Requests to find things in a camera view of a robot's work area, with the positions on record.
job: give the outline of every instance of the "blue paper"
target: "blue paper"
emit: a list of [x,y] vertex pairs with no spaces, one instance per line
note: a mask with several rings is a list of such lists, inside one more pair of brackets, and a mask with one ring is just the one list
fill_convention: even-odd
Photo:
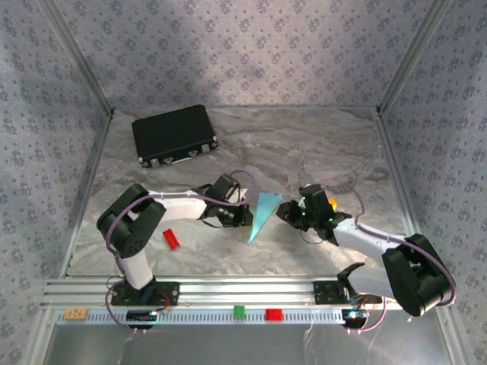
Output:
[[247,243],[250,244],[253,241],[281,201],[282,195],[280,194],[269,194],[268,192],[261,192],[259,194],[256,213],[253,217],[252,230],[250,231]]

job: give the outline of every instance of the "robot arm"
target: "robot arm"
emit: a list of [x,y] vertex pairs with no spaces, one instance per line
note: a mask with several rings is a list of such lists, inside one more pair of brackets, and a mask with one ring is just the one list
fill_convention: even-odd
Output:
[[414,250],[432,256],[451,278],[426,237],[391,235],[358,225],[350,214],[334,211],[320,185],[300,188],[300,194],[299,203],[292,200],[279,206],[278,217],[294,228],[314,229],[323,240],[359,251],[377,263],[377,267],[357,263],[338,274],[351,297],[393,298],[412,316],[422,316],[451,295],[453,279],[449,281],[437,265]]
[[145,246],[158,224],[177,219],[200,220],[216,217],[223,227],[252,225],[253,215],[249,211],[249,205],[223,206],[198,198],[207,197],[220,202],[231,202],[237,195],[241,195],[240,192],[240,183],[227,174],[221,175],[213,185],[208,184],[178,193],[150,192],[135,184],[101,215],[97,228],[106,239],[116,217],[130,204],[146,195],[163,196],[148,198],[136,205],[116,225],[110,237],[110,244],[119,256],[120,269],[125,272],[130,286],[135,290],[142,290],[154,280],[145,255]]

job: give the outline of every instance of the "gray marble floor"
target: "gray marble floor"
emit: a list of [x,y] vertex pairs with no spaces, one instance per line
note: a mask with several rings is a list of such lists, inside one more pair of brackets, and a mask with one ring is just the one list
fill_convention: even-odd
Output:
[[[70,275],[117,273],[95,224],[131,184],[177,192],[213,183],[222,173],[236,169],[251,172],[260,191],[276,192],[286,199],[297,198],[299,186],[306,183],[348,181],[364,199],[365,223],[403,233],[372,109],[211,109],[208,113],[220,141],[216,151],[146,170],[137,161],[131,122],[157,113],[116,113],[73,251]],[[244,186],[250,184],[246,176],[238,179]],[[349,188],[334,182],[327,185],[341,211],[359,212]],[[181,243],[175,251],[169,250],[162,237],[167,228]],[[156,275],[331,275],[364,260],[360,254],[330,243],[304,243],[297,230],[275,215],[251,245],[247,245],[249,232],[249,227],[214,229],[198,221],[166,222],[148,244],[149,264]],[[317,239],[312,234],[306,238]]]

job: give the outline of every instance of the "wall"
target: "wall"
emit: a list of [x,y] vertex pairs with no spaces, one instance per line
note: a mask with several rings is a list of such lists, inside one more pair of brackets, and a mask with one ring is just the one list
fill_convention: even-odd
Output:
[[474,354],[487,363],[487,4],[450,6],[387,128],[425,235],[459,287]]
[[416,0],[58,0],[116,109],[375,106]]
[[99,112],[34,0],[0,4],[0,363],[18,363],[59,274]]

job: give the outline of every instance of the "cable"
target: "cable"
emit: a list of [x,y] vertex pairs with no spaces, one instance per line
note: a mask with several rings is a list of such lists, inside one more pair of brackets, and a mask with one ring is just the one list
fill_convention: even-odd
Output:
[[406,240],[400,240],[400,239],[397,239],[395,237],[386,236],[386,235],[383,235],[380,233],[376,233],[376,232],[373,232],[373,231],[368,230],[367,228],[363,227],[361,224],[358,223],[358,219],[362,215],[365,214],[365,204],[364,204],[364,201],[362,200],[362,197],[358,194],[358,192],[352,186],[350,186],[348,183],[337,180],[337,179],[325,179],[325,180],[321,180],[321,181],[317,182],[317,184],[321,184],[321,183],[324,183],[326,181],[336,181],[338,183],[345,184],[355,194],[355,196],[357,197],[357,199],[360,203],[361,209],[362,209],[362,212],[355,217],[355,226],[361,232],[364,232],[364,233],[366,233],[372,237],[379,238],[381,240],[386,240],[389,242],[394,242],[394,243],[398,243],[400,245],[407,246],[410,249],[412,249],[413,251],[416,251],[417,253],[419,253],[420,255],[423,255],[429,262],[431,262],[434,266],[436,266],[441,271],[441,273],[448,280],[448,284],[450,285],[450,288],[451,288],[451,293],[450,293],[450,298],[448,298],[448,300],[445,300],[444,302],[437,304],[437,306],[449,306],[455,302],[455,300],[457,298],[457,283],[455,283],[455,279],[453,278],[453,276],[451,276],[450,272],[448,272],[448,270],[444,267],[444,265],[441,264],[441,262],[439,262],[434,256],[432,256],[430,253],[426,252],[421,247],[417,247],[416,245],[414,245],[410,242],[407,242]]
[[110,287],[110,289],[108,289],[107,293],[105,294],[105,307],[107,308],[107,311],[108,311],[108,314],[110,315],[111,319],[117,324],[119,325],[120,327],[123,327],[125,329],[128,329],[129,331],[133,331],[132,328],[128,327],[127,325],[124,325],[123,323],[121,323],[117,317],[115,316],[115,314],[113,313],[112,309],[110,308],[110,302],[108,300],[108,297],[110,296],[110,293],[112,293],[114,290],[115,290],[115,287],[117,285],[121,285],[125,283],[125,278],[123,278],[122,280],[120,281],[117,281],[114,285],[112,285]]
[[367,317],[365,317],[365,322],[364,322],[364,325],[363,325],[363,326],[360,328],[360,331],[361,331],[361,330],[362,330],[362,329],[363,329],[363,328],[364,328],[364,327],[367,325],[367,323],[368,323],[368,317],[369,317],[370,313],[367,311],[367,314],[368,314],[368,316],[367,316]]
[[364,305],[364,301],[365,301],[366,296],[367,296],[366,294],[363,294],[360,296],[360,302],[358,302],[358,306],[357,306],[356,310],[360,310],[360,308]]
[[214,224],[211,224],[203,219],[200,219],[201,222],[203,222],[204,224],[206,224],[207,226],[211,227],[211,228],[223,228],[223,226],[215,226]]
[[376,329],[379,326],[379,324],[382,323],[382,321],[386,317],[386,311],[387,311],[387,309],[386,309],[386,298],[383,297],[382,298],[382,301],[384,303],[384,307],[382,309],[382,313],[380,314],[380,318],[378,319],[378,321],[375,322],[375,324],[373,324],[372,326],[370,326],[368,328],[364,328],[367,325],[367,321],[366,321],[365,324],[364,324],[364,326],[359,329],[360,332],[369,332],[369,331],[372,331],[373,329]]
[[309,243],[310,245],[319,245],[320,243],[323,242],[323,240],[321,240],[320,242],[311,242],[311,241],[308,241],[306,240],[304,237],[303,237],[303,230],[299,230],[299,234],[301,235],[301,239],[305,242],[305,243]]
[[170,299],[165,293],[162,293],[161,291],[157,291],[155,293],[155,295],[159,296],[159,297],[164,297],[164,299],[166,300],[166,303],[164,304],[164,306],[162,306],[161,308],[157,308],[155,310],[155,312],[160,312],[160,311],[163,311],[163,310],[168,309],[170,307]]
[[105,283],[105,286],[107,287],[107,289],[109,290],[110,287],[108,286],[108,283],[110,280],[112,280],[113,278],[118,278],[118,279],[123,279],[123,277],[121,277],[120,275],[112,275],[110,276],[108,279],[107,279],[107,282]]

